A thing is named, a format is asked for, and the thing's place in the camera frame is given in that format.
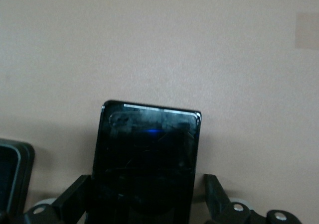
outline silver screw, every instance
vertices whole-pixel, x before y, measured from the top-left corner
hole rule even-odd
[[[275,217],[276,217],[278,220],[281,220],[281,221],[287,220],[287,217],[286,217],[285,214],[283,214],[283,213],[275,213]]]
[[[244,210],[243,206],[238,203],[234,205],[234,209],[238,212],[242,212]]]
[[[45,207],[38,207],[37,209],[35,209],[33,211],[33,214],[39,214],[39,213],[43,212],[44,209],[45,209]]]

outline beige surface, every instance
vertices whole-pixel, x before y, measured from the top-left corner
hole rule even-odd
[[[100,107],[201,110],[201,174],[262,215],[319,222],[319,52],[296,49],[318,0],[0,0],[0,136],[36,150],[28,207],[92,169]]]

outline black smartphone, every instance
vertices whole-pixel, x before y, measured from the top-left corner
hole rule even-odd
[[[30,144],[0,139],[0,210],[12,216],[23,213],[33,160]]]
[[[198,111],[105,102],[86,223],[188,223],[200,123]]]

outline metal bolt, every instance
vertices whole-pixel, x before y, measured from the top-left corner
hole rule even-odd
[[[281,221],[287,220],[287,217],[286,217],[285,214],[283,214],[283,213],[275,213],[275,217],[276,217],[278,220],[281,220]]]
[[[243,206],[238,203],[234,205],[234,209],[238,212],[242,212],[244,210]]]
[[[44,209],[45,209],[45,207],[38,207],[37,209],[35,209],[33,211],[33,214],[39,214],[39,213],[43,212]]]

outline tan rectangular patch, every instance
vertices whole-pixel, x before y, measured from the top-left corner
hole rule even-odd
[[[295,47],[319,50],[319,13],[297,13]]]

